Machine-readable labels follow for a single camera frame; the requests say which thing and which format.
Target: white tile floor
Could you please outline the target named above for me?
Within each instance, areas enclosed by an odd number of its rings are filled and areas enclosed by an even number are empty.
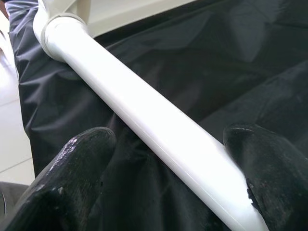
[[[5,36],[0,34],[4,51],[0,51],[0,181],[29,185],[34,180],[30,142],[22,124],[17,71]]]

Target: pvc pipe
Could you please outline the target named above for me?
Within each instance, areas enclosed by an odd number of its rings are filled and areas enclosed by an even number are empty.
[[[83,23],[55,18],[44,38],[49,54],[67,62],[231,230],[268,230],[223,145],[92,39]]]

